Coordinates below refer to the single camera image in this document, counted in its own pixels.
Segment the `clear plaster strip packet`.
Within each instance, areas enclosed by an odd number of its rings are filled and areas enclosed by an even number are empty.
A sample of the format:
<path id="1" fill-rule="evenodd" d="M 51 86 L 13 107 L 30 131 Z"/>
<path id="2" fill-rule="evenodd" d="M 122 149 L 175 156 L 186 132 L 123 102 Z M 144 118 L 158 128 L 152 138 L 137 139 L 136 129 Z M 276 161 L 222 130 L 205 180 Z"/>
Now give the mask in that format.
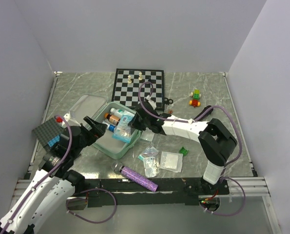
<path id="1" fill-rule="evenodd" d="M 152 142 L 153 138 L 155 136 L 155 133 L 152 132 L 150 129 L 146 129 L 142 132 L 140 139 L 147 142 Z"/>

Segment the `blue white mask packet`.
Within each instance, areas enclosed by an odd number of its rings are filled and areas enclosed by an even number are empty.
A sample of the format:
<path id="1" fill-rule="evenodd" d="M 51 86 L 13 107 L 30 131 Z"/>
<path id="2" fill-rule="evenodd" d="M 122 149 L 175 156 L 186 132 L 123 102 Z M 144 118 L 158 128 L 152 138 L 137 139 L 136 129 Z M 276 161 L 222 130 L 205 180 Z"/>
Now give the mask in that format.
<path id="1" fill-rule="evenodd" d="M 133 120 L 134 114 L 128 111 L 124 111 L 119 124 L 114 130 L 112 138 L 120 140 L 125 143 L 130 143 L 132 139 L 132 130 L 129 123 Z"/>

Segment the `blue white bandage roll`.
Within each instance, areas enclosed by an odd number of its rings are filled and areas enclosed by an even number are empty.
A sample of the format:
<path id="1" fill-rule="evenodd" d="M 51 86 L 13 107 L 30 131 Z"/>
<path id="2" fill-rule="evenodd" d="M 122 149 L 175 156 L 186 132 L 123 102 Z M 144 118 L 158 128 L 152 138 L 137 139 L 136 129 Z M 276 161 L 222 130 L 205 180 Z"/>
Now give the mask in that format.
<path id="1" fill-rule="evenodd" d="M 111 132 L 114 132 L 116 130 L 116 126 L 112 125 L 112 124 L 108 124 L 107 125 L 107 129 Z"/>

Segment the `brown orange syrup bottle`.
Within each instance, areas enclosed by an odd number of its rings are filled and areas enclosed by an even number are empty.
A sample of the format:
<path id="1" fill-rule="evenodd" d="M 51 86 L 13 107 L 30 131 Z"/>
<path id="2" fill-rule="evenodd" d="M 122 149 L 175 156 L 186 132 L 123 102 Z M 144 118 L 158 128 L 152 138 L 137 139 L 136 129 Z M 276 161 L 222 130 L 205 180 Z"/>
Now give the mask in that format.
<path id="1" fill-rule="evenodd" d="M 120 122 L 120 118 L 113 115 L 113 114 L 109 114 L 109 113 L 105 113 L 104 117 L 106 120 L 108 120 L 111 124 L 117 126 Z"/>

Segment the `white medicine bottle green label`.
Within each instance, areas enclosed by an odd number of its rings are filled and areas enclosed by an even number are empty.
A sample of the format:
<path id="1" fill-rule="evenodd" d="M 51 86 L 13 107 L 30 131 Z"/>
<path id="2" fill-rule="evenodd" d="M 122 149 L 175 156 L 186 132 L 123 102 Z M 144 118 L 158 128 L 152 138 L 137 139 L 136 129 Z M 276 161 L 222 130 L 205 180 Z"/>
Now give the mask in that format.
<path id="1" fill-rule="evenodd" d="M 121 109 L 111 108 L 110 113 L 118 118 L 122 118 L 122 116 L 125 114 L 125 111 Z"/>

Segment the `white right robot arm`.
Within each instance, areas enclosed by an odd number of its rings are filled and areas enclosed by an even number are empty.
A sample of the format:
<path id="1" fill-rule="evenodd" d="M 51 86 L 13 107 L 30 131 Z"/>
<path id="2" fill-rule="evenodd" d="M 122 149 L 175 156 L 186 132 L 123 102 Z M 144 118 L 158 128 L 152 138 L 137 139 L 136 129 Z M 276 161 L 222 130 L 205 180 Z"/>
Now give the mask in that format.
<path id="1" fill-rule="evenodd" d="M 183 119 L 168 113 L 158 114 L 149 102 L 141 102 L 128 125 L 136 130 L 150 129 L 155 134 L 183 137 L 199 143 L 208 160 L 201 188 L 206 194 L 213 194 L 218 189 L 218 181 L 224 168 L 236 161 L 233 159 L 228 162 L 228 159 L 240 142 L 239 133 L 228 112 L 225 114 L 230 119 L 237 137 L 234 137 L 217 118 L 202 121 L 202 118 L 208 116 L 215 108 L 226 111 L 221 106 L 208 106 L 196 118 Z"/>

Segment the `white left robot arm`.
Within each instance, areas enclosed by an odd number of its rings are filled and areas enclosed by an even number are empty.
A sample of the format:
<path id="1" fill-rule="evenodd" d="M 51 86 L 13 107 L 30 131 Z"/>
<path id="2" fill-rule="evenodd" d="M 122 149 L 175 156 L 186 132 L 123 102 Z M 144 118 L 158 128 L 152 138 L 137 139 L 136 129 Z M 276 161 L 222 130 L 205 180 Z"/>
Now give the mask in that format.
<path id="1" fill-rule="evenodd" d="M 67 125 L 59 134 L 59 140 L 50 146 L 29 186 L 0 220 L 0 234 L 32 234 L 35 225 L 30 221 L 52 188 L 74 196 L 83 194 L 85 177 L 71 167 L 82 149 L 101 138 L 107 128 L 106 124 L 88 116 L 84 121 L 90 129 L 83 124 Z"/>

